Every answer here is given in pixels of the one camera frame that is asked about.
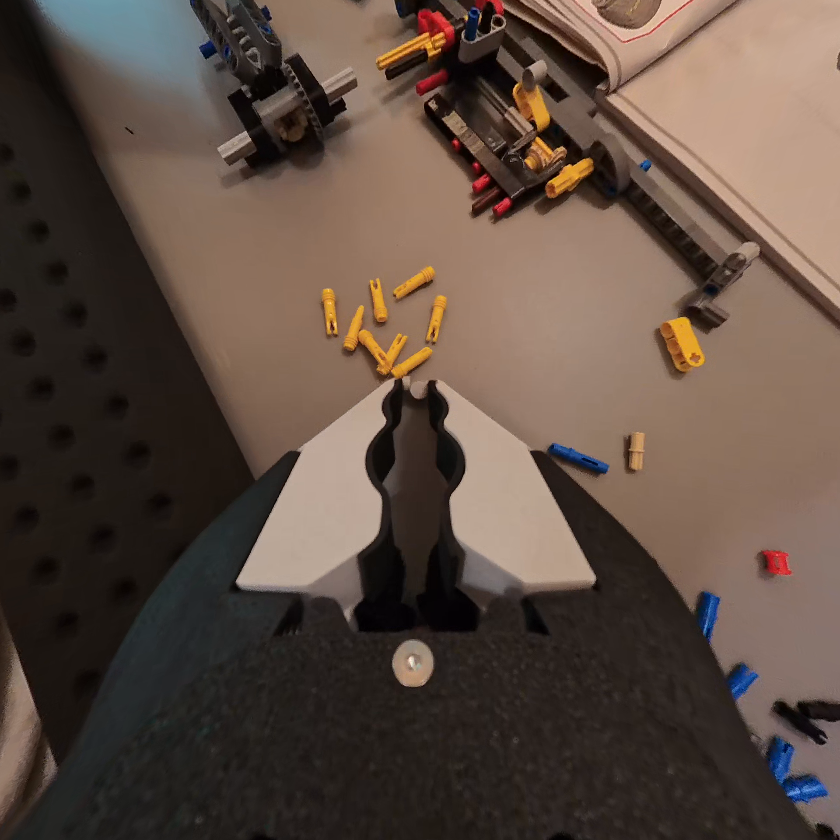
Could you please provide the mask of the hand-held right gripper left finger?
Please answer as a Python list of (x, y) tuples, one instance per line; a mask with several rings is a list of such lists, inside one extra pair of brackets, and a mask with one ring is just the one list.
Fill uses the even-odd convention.
[(297, 460), (247, 560), (237, 588), (323, 596), (349, 617), (363, 598), (358, 556), (380, 533), (383, 500), (365, 464), (386, 426), (384, 383), (297, 451)]

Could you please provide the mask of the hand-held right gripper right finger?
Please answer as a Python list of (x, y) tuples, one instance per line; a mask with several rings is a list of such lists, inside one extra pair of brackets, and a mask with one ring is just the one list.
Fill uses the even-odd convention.
[(442, 381), (427, 388), (454, 445), (448, 530), (454, 586), (481, 611), (499, 597), (590, 590), (595, 573), (529, 447)]

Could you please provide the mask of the group of yellow lego pins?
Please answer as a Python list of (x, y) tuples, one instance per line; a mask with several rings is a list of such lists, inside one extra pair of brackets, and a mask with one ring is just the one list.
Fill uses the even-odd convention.
[(375, 327), (385, 325), (389, 319), (391, 305), (427, 289), (435, 278), (435, 268), (426, 266), (394, 287), (390, 293), (386, 292), (380, 278), (370, 280), (368, 302), (361, 303), (351, 312), (350, 320), (345, 326), (340, 322), (336, 291), (329, 287), (323, 288), (320, 292), (320, 302), (325, 336), (329, 340), (339, 340), (341, 352), (345, 355), (351, 355), (362, 348), (372, 358), (375, 372), (380, 377), (389, 376), (395, 380), (410, 377), (432, 358), (437, 348), (448, 311), (448, 297), (437, 294), (433, 299), (423, 345), (411, 355), (405, 354), (408, 336), (404, 332), (398, 332), (391, 343), (384, 346), (374, 333), (366, 328), (365, 316), (371, 315)]

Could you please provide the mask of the heap of small lego pieces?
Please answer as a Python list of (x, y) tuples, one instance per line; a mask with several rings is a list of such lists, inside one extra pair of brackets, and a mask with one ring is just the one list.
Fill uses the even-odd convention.
[[(759, 553), (762, 571), (769, 577), (792, 575), (790, 555), (781, 550), (764, 549)], [(700, 633), (711, 643), (717, 626), (721, 598), (709, 591), (699, 593), (696, 600), (696, 623)], [(759, 681), (759, 674), (749, 665), (741, 662), (732, 666), (725, 675), (728, 692), (735, 702), (746, 696)], [(823, 723), (838, 723), (838, 700), (805, 699), (792, 705), (785, 700), (776, 700), (771, 713), (783, 721), (794, 732), (817, 746), (824, 746), (828, 736)], [(793, 773), (795, 746), (786, 738), (777, 735), (768, 741), (758, 740), (763, 756), (776, 783), (790, 802), (807, 805), (828, 797), (824, 783), (812, 773)]]

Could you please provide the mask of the grey lego gear assembly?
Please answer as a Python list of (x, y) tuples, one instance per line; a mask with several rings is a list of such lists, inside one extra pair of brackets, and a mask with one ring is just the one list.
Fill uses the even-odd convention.
[(238, 88), (228, 102), (242, 130), (217, 149), (226, 165), (257, 168), (285, 157), (293, 144), (323, 143), (324, 130), (358, 86), (351, 67), (319, 80), (298, 54), (285, 54), (270, 11), (253, 1), (191, 1), (206, 34), (205, 59), (219, 58)]

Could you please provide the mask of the lego instruction booklet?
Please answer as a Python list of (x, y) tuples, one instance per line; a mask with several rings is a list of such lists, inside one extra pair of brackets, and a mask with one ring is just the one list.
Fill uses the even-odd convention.
[(524, 1), (597, 97), (835, 320), (838, 1)]

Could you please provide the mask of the dark grey lego elbow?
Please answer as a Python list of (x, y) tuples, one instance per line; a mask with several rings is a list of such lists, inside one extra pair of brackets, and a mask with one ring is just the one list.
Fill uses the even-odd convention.
[(706, 331), (719, 328), (729, 318), (728, 313), (718, 306), (715, 297), (702, 290), (687, 300), (683, 314)]

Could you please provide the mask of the blue lego pin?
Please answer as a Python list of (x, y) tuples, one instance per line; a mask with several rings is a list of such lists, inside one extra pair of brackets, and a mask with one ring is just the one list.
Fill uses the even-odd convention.
[(551, 444), (548, 447), (548, 454), (568, 465), (585, 469), (597, 475), (605, 475), (610, 466), (598, 458), (586, 455), (572, 447), (565, 447), (561, 444)]

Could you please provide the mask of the yellow lego connector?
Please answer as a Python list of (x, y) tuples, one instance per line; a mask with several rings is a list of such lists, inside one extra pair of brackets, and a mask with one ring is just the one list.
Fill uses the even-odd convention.
[(662, 322), (659, 332), (678, 372), (687, 373), (705, 364), (706, 356), (687, 317)]

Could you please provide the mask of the long lego chassis assembly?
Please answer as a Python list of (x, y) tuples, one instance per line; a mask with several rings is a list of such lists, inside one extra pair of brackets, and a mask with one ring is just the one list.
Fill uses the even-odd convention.
[(623, 199), (678, 251), (717, 299), (760, 255), (745, 241), (728, 248), (679, 205), (596, 121), (580, 85), (517, 23), (504, 2), (395, 2), (416, 36), (377, 59), (388, 80), (427, 69), (416, 84), (427, 117), (476, 180), (471, 213), (498, 221), (533, 196), (555, 201), (590, 184), (609, 203)]

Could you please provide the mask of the black perforated foam pad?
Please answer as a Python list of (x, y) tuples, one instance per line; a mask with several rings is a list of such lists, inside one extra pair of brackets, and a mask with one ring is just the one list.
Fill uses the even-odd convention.
[(33, 2), (2, 2), (2, 610), (58, 763), (134, 618), (251, 482)]

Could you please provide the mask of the person's white shirt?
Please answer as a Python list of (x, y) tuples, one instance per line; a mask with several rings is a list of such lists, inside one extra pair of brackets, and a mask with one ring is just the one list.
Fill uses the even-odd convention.
[(56, 775), (18, 651), (1, 617), (1, 838), (8, 839)]

